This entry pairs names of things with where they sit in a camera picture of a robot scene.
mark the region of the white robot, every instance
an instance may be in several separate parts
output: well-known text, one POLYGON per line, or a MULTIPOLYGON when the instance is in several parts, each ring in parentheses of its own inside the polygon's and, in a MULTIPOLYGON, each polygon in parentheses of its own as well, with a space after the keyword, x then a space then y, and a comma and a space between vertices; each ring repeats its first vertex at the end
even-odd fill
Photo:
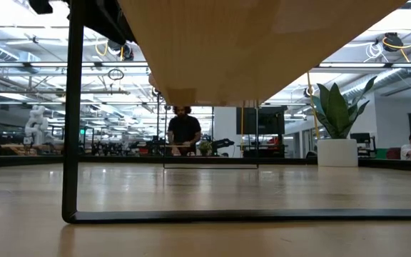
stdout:
POLYGON ((24 144, 40 145, 45 143, 45 131, 49 128, 49 121, 44 117, 44 106, 33 106, 29 112, 29 120, 25 125, 24 144))

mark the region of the potted plant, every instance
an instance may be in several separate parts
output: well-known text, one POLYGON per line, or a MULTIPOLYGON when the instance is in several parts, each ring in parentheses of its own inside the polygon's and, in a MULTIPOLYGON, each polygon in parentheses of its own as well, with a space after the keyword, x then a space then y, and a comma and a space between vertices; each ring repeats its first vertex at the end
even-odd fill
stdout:
POLYGON ((202 156, 207 156, 208 152, 212 151, 212 143, 209 141, 201 141, 198 148, 202 156))
POLYGON ((370 79, 364 91, 351 101, 340 94, 337 84, 333 84, 331 90, 318 84, 320 97, 313 96, 315 114, 331 136, 331 139, 318 139, 319 166, 357 166, 356 140, 347 137, 354 122, 369 103, 366 101, 358 106, 358 102, 373 87, 376 78, 370 79))

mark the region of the curly hair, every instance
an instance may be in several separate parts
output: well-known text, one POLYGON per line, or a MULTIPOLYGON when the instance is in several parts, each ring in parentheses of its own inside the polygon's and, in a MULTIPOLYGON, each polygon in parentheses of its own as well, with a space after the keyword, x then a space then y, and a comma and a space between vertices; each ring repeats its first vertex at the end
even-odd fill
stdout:
MULTIPOLYGON (((177 109, 179 106, 174 106, 173 111, 175 114, 177 114, 177 109)), ((185 113, 186 114, 191 114, 191 107, 190 106, 183 106, 183 108, 185 109, 185 113)))

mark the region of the ceiling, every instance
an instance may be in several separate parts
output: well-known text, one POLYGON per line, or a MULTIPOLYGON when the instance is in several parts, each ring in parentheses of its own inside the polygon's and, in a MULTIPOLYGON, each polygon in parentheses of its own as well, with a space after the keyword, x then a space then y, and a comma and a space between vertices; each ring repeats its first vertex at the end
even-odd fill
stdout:
MULTIPOLYGON (((54 8, 52 14, 37 15, 29 7, 27 0, 0 0, 0 47, 13 54, 20 54, 21 52, 30 53, 37 58, 37 61, 67 61, 69 21, 66 17, 69 14, 69 8, 62 1, 52 1, 50 4, 54 8)), ((402 58, 400 51, 395 53, 383 51, 377 58, 370 58, 372 56, 370 44, 375 42, 376 39, 381 40, 385 32, 397 32, 406 45, 411 44, 411 9, 394 11, 325 61, 360 63, 365 61, 371 63, 400 60, 402 58)), ((106 50, 107 39, 95 31, 85 28, 83 42, 83 61, 120 61, 118 54, 112 54, 106 50)), ((313 44, 321 45, 326 43, 313 40, 313 44)), ((137 45, 131 42, 128 42, 128 45, 133 51, 134 61, 145 61, 137 45)), ((407 49, 406 53, 410 56, 411 48, 407 49)), ((110 67, 83 69, 82 91, 88 91, 88 93, 82 94, 82 102, 119 102, 120 104, 83 105, 82 116, 88 119, 84 119, 82 125, 95 126, 97 128, 99 126, 112 125, 118 128, 114 129, 114 132, 125 131, 130 126, 128 131, 134 135, 156 135, 156 105, 142 104, 156 102, 156 97, 152 94, 152 87, 148 82, 149 69, 121 69, 124 73, 124 77, 121 80, 110 78, 113 77, 115 79, 116 76, 120 75, 110 74, 109 76, 109 71, 112 69, 110 67), (104 118, 110 119, 105 120, 105 124, 97 124, 96 122, 91 122, 91 118, 100 118, 95 121, 102 121, 104 118)), ((41 68, 36 74, 17 69, 0 69, 0 90, 40 91, 43 93, 23 94, 23 97, 27 97, 30 101, 35 102, 62 102, 65 101, 63 95, 45 93, 48 91, 52 91, 52 93, 54 91, 64 91, 66 88, 65 74, 66 70, 64 67, 41 68)), ((350 73, 338 73, 336 71, 315 72, 310 74, 310 82, 312 85, 320 83, 328 86, 334 81, 339 85, 347 85, 366 74, 366 71, 350 73)), ((390 85, 384 89, 379 89, 377 93, 387 94, 389 91, 394 91, 407 84, 411 84, 410 79, 390 85)), ((308 78, 305 74, 275 94, 270 101, 279 103, 307 102, 308 99, 304 97, 304 90, 307 87, 308 78)), ((17 97, 14 94, 0 94, 0 101, 20 101, 17 97)), ((411 98, 411 89, 391 94, 388 97, 411 98)), ((47 107, 53 111, 54 120, 52 121, 58 121, 58 124, 61 124, 63 116, 62 106, 47 107)), ((293 111, 295 114, 294 111, 298 109, 299 106, 290 106, 289 111, 293 111)), ((164 106, 161 107, 161 113, 163 115, 165 113, 164 106)), ((210 131, 212 126, 212 108, 194 107, 193 113, 199 118, 203 131, 210 131)), ((160 123, 159 134, 164 134, 162 132, 165 129, 164 120, 160 121, 160 123)))

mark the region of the white shirt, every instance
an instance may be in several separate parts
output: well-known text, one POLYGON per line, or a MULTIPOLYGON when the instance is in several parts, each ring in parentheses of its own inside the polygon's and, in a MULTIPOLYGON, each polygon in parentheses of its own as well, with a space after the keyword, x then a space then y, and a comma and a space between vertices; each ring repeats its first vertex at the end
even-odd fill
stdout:
POLYGON ((400 159, 411 160, 411 155, 408 152, 411 151, 411 144, 404 145, 400 148, 400 159))

